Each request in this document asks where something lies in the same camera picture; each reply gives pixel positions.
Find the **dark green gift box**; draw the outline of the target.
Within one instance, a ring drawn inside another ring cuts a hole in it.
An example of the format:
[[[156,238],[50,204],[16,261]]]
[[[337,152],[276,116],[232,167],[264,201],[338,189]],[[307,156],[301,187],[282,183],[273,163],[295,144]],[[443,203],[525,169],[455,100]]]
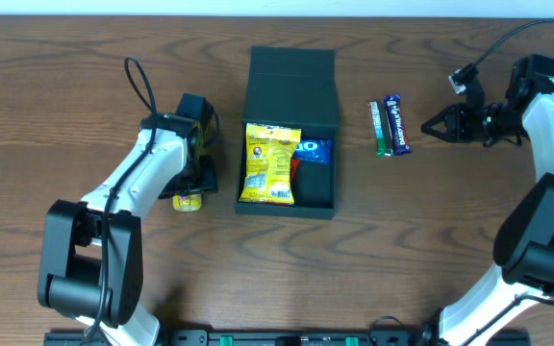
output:
[[[254,46],[242,123],[300,129],[331,142],[327,163],[302,161],[291,206],[235,202],[235,213],[332,219],[337,210],[340,106],[333,50]]]

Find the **yellow candy bag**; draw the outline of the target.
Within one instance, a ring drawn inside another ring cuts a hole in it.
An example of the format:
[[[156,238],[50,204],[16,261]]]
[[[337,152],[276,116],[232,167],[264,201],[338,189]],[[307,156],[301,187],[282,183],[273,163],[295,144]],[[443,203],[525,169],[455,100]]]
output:
[[[244,203],[293,205],[291,160],[301,130],[248,123],[245,127]]]

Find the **blue Oreo cookie pack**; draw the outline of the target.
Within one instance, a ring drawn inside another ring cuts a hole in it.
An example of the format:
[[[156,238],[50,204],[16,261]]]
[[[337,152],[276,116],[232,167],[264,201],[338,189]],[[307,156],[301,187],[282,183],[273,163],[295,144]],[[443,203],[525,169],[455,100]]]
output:
[[[331,151],[332,141],[330,139],[302,139],[292,157],[302,161],[329,163]]]

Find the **yellow Mentos bottle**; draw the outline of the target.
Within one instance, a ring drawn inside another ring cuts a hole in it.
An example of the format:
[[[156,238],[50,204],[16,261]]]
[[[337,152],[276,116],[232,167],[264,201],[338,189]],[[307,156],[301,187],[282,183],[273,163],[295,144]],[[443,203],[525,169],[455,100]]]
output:
[[[202,195],[175,195],[172,197],[172,207],[179,212],[194,212],[202,208]]]

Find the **green white chocolate bar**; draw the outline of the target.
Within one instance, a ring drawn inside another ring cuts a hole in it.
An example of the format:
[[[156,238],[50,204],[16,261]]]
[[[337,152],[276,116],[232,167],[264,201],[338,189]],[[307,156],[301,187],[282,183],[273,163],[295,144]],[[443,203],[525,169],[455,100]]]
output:
[[[386,118],[381,113],[381,104],[373,100],[369,101],[368,105],[375,135],[376,156],[390,157],[392,155],[392,141],[389,139],[390,130],[386,127]]]

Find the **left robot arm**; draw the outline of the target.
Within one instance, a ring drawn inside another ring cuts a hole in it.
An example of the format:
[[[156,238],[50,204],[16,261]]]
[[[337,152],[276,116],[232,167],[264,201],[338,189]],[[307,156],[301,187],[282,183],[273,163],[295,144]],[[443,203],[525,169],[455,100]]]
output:
[[[47,212],[38,302],[97,329],[80,344],[162,342],[158,318],[139,301],[141,223],[159,200],[218,190],[214,161],[203,152],[217,121],[204,97],[184,94],[175,112],[141,120],[132,150],[99,187]]]

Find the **Dairy Milk chocolate bar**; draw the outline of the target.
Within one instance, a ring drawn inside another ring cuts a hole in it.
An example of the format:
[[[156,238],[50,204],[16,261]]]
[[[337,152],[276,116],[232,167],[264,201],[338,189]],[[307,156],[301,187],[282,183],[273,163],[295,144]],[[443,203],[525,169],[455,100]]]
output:
[[[399,94],[384,97],[384,106],[390,122],[393,151],[396,156],[411,153],[406,130],[403,125],[400,102],[401,96]]]

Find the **red Hacks candy bag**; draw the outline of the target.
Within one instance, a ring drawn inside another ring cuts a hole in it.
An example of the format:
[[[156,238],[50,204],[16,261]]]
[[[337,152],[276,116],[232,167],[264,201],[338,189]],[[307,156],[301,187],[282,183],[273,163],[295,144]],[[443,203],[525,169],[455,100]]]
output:
[[[293,182],[297,169],[300,165],[301,159],[291,159],[290,160],[290,181]]]

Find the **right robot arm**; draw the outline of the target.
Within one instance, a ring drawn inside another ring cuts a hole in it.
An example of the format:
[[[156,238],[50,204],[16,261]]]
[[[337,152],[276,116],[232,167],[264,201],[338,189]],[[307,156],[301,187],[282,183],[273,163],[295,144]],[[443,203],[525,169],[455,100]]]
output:
[[[465,101],[445,108],[421,130],[450,143],[528,139],[536,182],[499,228],[493,263],[456,303],[442,308],[417,338],[419,345],[528,345],[508,324],[535,305],[554,307],[554,60],[518,60],[502,103],[486,104],[474,63],[450,84]]]

